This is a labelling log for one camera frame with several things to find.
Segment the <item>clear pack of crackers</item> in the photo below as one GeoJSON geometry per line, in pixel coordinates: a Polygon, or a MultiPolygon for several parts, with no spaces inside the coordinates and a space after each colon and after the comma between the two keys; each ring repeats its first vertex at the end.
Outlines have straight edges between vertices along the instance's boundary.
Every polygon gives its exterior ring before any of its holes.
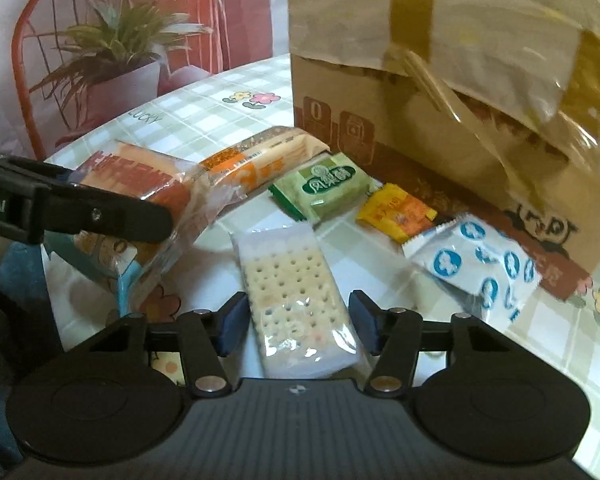
{"type": "Polygon", "coordinates": [[[232,236],[264,374],[317,379],[362,352],[349,311],[309,223],[232,236]]]}

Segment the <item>panda bread package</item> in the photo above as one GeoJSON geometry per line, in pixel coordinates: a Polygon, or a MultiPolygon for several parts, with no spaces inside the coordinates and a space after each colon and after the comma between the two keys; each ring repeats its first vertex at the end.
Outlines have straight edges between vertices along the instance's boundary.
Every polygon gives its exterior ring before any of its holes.
{"type": "Polygon", "coordinates": [[[64,206],[69,233],[44,247],[116,298],[127,315],[244,188],[224,170],[111,141],[68,174],[79,196],[64,206]]]}

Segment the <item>yellow orange snack packet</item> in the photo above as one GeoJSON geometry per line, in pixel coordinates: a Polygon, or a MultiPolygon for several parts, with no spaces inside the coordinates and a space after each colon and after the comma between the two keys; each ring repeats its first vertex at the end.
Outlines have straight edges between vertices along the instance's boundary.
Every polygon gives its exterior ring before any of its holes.
{"type": "Polygon", "coordinates": [[[437,215],[437,211],[400,186],[386,183],[366,200],[356,215],[356,222],[402,245],[432,229],[437,215]]]}

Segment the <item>white blue dotted snack packet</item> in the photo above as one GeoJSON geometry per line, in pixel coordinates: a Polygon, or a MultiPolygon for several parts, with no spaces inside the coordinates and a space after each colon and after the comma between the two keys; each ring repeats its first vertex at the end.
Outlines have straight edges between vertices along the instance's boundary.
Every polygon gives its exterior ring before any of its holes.
{"type": "Polygon", "coordinates": [[[498,330],[520,317],[542,281],[534,258],[516,240],[473,214],[420,233],[402,249],[463,311],[498,330]]]}

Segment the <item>green white snack packet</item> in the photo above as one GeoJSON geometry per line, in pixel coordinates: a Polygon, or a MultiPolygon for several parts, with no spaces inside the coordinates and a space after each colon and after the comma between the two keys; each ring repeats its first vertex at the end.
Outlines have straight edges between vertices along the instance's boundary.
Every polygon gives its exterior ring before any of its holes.
{"type": "Polygon", "coordinates": [[[317,224],[339,214],[375,188],[374,180],[346,154],[324,155],[278,178],[268,187],[274,202],[294,221],[317,224]]]}

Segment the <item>long orange white snack bar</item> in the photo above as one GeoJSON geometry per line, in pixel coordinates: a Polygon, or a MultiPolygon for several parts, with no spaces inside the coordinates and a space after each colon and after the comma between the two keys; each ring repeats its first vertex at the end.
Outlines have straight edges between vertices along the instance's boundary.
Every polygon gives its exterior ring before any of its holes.
{"type": "Polygon", "coordinates": [[[329,146],[294,127],[272,127],[223,148],[201,162],[217,184],[249,194],[297,168],[329,146]]]}

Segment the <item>cardboard box with plastic liner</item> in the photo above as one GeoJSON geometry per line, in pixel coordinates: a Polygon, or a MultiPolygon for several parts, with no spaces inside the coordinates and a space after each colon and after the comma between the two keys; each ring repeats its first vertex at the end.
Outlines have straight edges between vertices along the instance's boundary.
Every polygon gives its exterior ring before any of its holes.
{"type": "Polygon", "coordinates": [[[600,265],[600,0],[288,0],[296,124],[526,248],[600,265]]]}

